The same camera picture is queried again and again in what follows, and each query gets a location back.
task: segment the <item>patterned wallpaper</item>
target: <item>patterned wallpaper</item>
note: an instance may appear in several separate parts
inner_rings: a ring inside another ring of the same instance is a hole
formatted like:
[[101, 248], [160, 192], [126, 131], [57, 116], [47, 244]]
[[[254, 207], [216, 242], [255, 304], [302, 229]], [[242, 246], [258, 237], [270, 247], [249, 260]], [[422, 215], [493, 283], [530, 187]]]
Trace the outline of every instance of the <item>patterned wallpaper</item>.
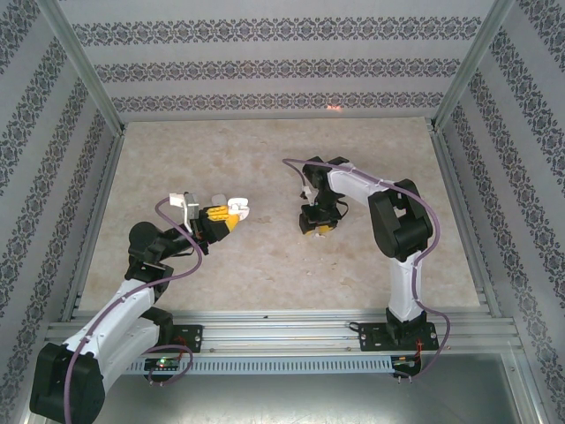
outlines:
[[118, 3], [60, 4], [131, 121], [431, 117], [493, 0]]
[[0, 2], [0, 93], [0, 423], [8, 423], [26, 407], [45, 323], [61, 316], [114, 137], [33, 0]]
[[563, 28], [559, 2], [516, 2], [444, 132], [550, 422], [565, 422]]

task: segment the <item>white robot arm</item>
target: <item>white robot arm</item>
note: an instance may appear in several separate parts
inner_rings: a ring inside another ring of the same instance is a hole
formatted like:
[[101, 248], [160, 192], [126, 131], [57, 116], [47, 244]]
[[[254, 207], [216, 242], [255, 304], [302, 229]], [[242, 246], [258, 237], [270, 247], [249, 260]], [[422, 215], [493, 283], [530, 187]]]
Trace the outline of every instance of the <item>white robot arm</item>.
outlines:
[[317, 156], [308, 162], [302, 172], [318, 192], [314, 198], [311, 192], [305, 190], [303, 197], [309, 200], [309, 204], [302, 207], [300, 228], [303, 233], [317, 228], [324, 231], [335, 228], [343, 218], [337, 204], [344, 196], [369, 208], [375, 241], [390, 258], [391, 296], [387, 309], [387, 331], [400, 345], [403, 339], [426, 325], [426, 313], [413, 296], [412, 275], [416, 272], [416, 293], [420, 293], [422, 262], [414, 264], [427, 248], [433, 226], [420, 204], [390, 187], [398, 186], [418, 195], [416, 186], [408, 179], [398, 183], [381, 180], [385, 184], [370, 181], [351, 172], [353, 164], [341, 157], [328, 162], [338, 165], [339, 169], [311, 164], [323, 163]]
[[[210, 244], [230, 234], [249, 213], [244, 198], [202, 210], [189, 193], [172, 194], [169, 199], [171, 205], [185, 209], [181, 230], [192, 235], [192, 243], [203, 254], [208, 253]], [[172, 314], [154, 307], [169, 283], [142, 286], [171, 277], [173, 268], [162, 261], [182, 255], [193, 245], [177, 229], [160, 231], [147, 222], [134, 225], [129, 238], [129, 268], [114, 297], [62, 344], [46, 344], [41, 349], [30, 399], [33, 413], [64, 422], [64, 380], [69, 370], [72, 423], [91, 424], [102, 409], [106, 393], [124, 370], [145, 351], [170, 345], [174, 340]], [[77, 360], [69, 369], [73, 355], [78, 355]]]
[[[352, 163], [343, 163], [344, 168], [353, 168]], [[344, 170], [330, 170], [328, 173], [329, 188], [335, 192], [351, 197], [354, 201], [369, 207], [369, 198], [378, 192], [387, 190], [383, 185], [367, 181], [357, 174], [352, 174]], [[411, 280], [414, 270], [414, 260], [418, 254], [412, 254], [405, 261], [399, 261], [396, 258], [390, 259], [390, 301], [388, 309], [398, 318], [400, 322], [411, 321], [422, 314], [420, 308], [412, 296]], [[420, 293], [422, 278], [422, 263], [418, 265], [418, 273], [416, 274], [416, 289]]]

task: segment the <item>black bracket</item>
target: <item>black bracket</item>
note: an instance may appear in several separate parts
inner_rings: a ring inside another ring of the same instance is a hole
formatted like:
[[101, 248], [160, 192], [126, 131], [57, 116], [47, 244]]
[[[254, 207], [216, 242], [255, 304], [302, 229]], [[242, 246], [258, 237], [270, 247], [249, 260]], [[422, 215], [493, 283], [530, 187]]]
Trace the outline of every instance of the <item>black bracket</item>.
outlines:
[[418, 340], [422, 343], [422, 351], [437, 351], [440, 347], [435, 325], [431, 322], [423, 325], [420, 331], [403, 337], [400, 343], [388, 334], [385, 322], [361, 322], [356, 329], [351, 327], [352, 324], [350, 328], [358, 333], [361, 352], [416, 351]]
[[[174, 345], [185, 345], [192, 353], [200, 353], [204, 327], [201, 325], [174, 325], [170, 342]], [[165, 349], [160, 352], [178, 352], [174, 349]]]
[[[170, 342], [178, 345], [185, 345], [192, 351], [192, 353], [200, 353], [203, 331], [204, 327], [201, 325], [174, 325]], [[166, 365], [158, 365], [161, 358], [145, 359], [143, 364], [143, 370], [147, 372], [147, 374], [144, 374], [145, 378], [148, 378], [149, 371], [151, 371], [151, 369], [158, 371], [179, 370], [180, 361], [177, 358], [180, 353], [179, 351], [174, 349], [163, 349], [162, 351], [159, 351], [159, 353], [162, 354], [162, 357], [166, 356], [169, 358]], [[154, 374], [152, 379], [155, 382], [166, 382], [170, 379], [170, 377], [172, 377], [172, 375]]]

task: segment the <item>marble-patterned floor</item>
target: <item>marble-patterned floor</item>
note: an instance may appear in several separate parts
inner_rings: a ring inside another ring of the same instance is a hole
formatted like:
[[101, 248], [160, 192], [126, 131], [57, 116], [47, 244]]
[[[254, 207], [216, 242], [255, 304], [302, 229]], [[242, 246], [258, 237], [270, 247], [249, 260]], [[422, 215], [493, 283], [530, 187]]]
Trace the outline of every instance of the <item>marble-patterned floor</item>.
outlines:
[[[336, 156], [385, 179], [412, 179], [437, 212], [438, 248], [423, 270], [424, 302], [475, 307], [475, 287], [423, 118], [231, 120], [132, 123], [97, 240], [82, 310], [102, 307], [123, 280], [128, 233], [139, 221], [167, 225], [154, 205], [168, 193], [247, 197], [251, 214], [210, 247], [194, 275], [171, 283], [168, 310], [385, 307], [388, 259], [373, 239], [368, 209], [350, 212], [324, 238], [303, 236], [300, 181], [281, 159]], [[181, 209], [165, 210], [178, 222]], [[195, 259], [173, 258], [176, 273]]]

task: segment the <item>purple cable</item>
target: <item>purple cable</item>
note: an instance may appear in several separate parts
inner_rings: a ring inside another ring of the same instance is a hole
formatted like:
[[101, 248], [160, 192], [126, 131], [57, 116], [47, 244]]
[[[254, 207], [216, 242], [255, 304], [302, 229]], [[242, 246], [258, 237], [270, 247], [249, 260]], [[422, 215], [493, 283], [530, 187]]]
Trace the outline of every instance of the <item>purple cable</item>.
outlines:
[[[127, 292], [124, 296], [122, 296], [119, 299], [116, 299], [106, 309], [104, 309], [102, 311], [100, 316], [90, 326], [90, 328], [88, 329], [87, 333], [82, 338], [82, 340], [80, 340], [79, 346], [77, 347], [76, 351], [72, 354], [71, 361], [69, 362], [69, 367], [67, 368], [66, 376], [64, 377], [64, 391], [63, 391], [63, 402], [64, 403], [63, 403], [63, 405], [64, 405], [64, 422], [65, 422], [65, 424], [72, 424], [72, 417], [71, 417], [71, 378], [72, 378], [72, 370], [74, 368], [75, 363], [77, 362], [77, 358], [79, 357], [80, 352], [82, 352], [82, 349], [88, 343], [87, 338], [93, 335], [96, 327], [98, 327], [100, 325], [100, 323], [112, 311], [112, 309], [114, 309], [120, 303], [123, 303], [127, 298], [134, 295], [135, 293], [141, 292], [142, 290], [149, 288], [149, 287], [154, 287], [158, 284], [167, 283], [168, 281], [178, 280], [179, 278], [184, 278], [186, 276], [189, 276], [190, 274], [194, 273], [198, 268], [200, 268], [200, 265], [202, 264], [202, 250], [200, 249], [198, 244], [192, 239], [192, 237], [188, 234], [188, 232], [183, 230], [183, 228], [180, 225], [175, 223], [172, 219], [170, 219], [168, 216], [163, 214], [163, 212], [161, 212], [160, 207], [163, 204], [167, 203], [168, 201], [169, 201], [169, 198], [165, 198], [162, 201], [160, 201], [159, 203], [157, 203], [155, 205], [155, 212], [157, 213], [158, 216], [160, 216], [167, 223], [172, 225], [173, 228], [175, 228], [178, 232], [180, 232], [183, 236], [186, 237], [186, 239], [192, 245], [192, 247], [194, 248], [194, 251], [198, 255], [198, 262], [196, 263], [196, 265], [194, 265], [194, 267], [187, 270], [186, 272], [183, 272], [182, 274], [178, 274], [177, 276], [168, 276], [167, 278], [162, 278], [161, 280], [157, 280], [157, 281], [153, 281], [151, 283], [143, 284], [143, 285]], [[180, 350], [184, 350], [184, 351], [188, 352], [186, 350], [188, 348], [186, 346], [181, 345], [181, 344], [179, 344], [179, 345], [173, 345], [173, 344], [168, 345], [169, 348], [171, 346], [173, 346], [175, 349], [180, 349]]]
[[425, 374], [427, 372], [427, 370], [440, 357], [441, 351], [443, 351], [443, 348], [445, 347], [446, 343], [448, 342], [449, 333], [451, 332], [451, 321], [449, 320], [449, 317], [446, 314], [444, 314], [443, 312], [436, 311], [435, 309], [431, 309], [430, 307], [427, 307], [422, 302], [420, 302], [419, 299], [418, 299], [418, 293], [417, 293], [417, 290], [416, 290], [416, 280], [417, 280], [417, 273], [418, 273], [417, 266], [420, 262], [422, 262], [422, 260], [428, 254], [430, 254], [434, 250], [434, 248], [440, 242], [441, 228], [440, 228], [440, 220], [438, 219], [438, 216], [435, 215], [435, 212], [433, 211], [433, 209], [430, 205], [428, 205], [421, 197], [417, 196], [413, 192], [405, 190], [401, 187], [397, 187], [396, 185], [392, 185], [390, 183], [387, 183], [386, 181], [383, 181], [380, 178], [373, 177], [372, 175], [366, 174], [361, 170], [357, 170], [356, 168], [346, 168], [344, 166], [332, 165], [330, 163], [320, 163], [320, 162], [314, 162], [314, 161], [301, 161], [299, 159], [289, 159], [289, 158], [282, 159], [282, 163], [284, 163], [287, 166], [290, 166], [293, 170], [298, 172], [301, 177], [302, 177], [302, 172], [300, 172], [300, 170], [296, 166], [294, 166], [292, 163], [301, 163], [303, 165], [323, 166], [323, 167], [326, 167], [326, 168], [331, 168], [333, 170], [342, 170], [344, 172], [359, 175], [360, 177], [366, 178], [369, 181], [374, 182], [375, 184], [379, 184], [383, 187], [389, 188], [389, 189], [394, 190], [396, 192], [399, 192], [401, 194], [405, 194], [406, 196], [414, 199], [415, 201], [417, 201], [420, 205], [422, 205], [424, 207], [424, 209], [427, 211], [428, 215], [432, 218], [433, 227], [435, 229], [435, 237], [433, 238], [432, 244], [424, 252], [422, 252], [422, 254], [416, 258], [416, 260], [414, 260], [414, 270], [412, 272], [412, 281], [411, 281], [412, 282], [412, 296], [414, 298], [414, 301], [416, 302], [416, 305], [421, 307], [427, 313], [434, 314], [434, 315], [437, 315], [437, 316], [440, 316], [441, 318], [443, 318], [445, 320], [445, 323], [446, 323], [446, 329], [445, 329], [445, 336], [443, 337], [443, 340], [441, 340], [440, 347], [438, 348], [438, 350], [436, 351], [436, 353], [434, 354], [434, 356], [432, 357], [430, 362], [427, 364], [427, 366], [423, 370], [421, 370], [417, 375], [415, 375], [413, 377], [413, 379], [419, 378], [420, 376]]

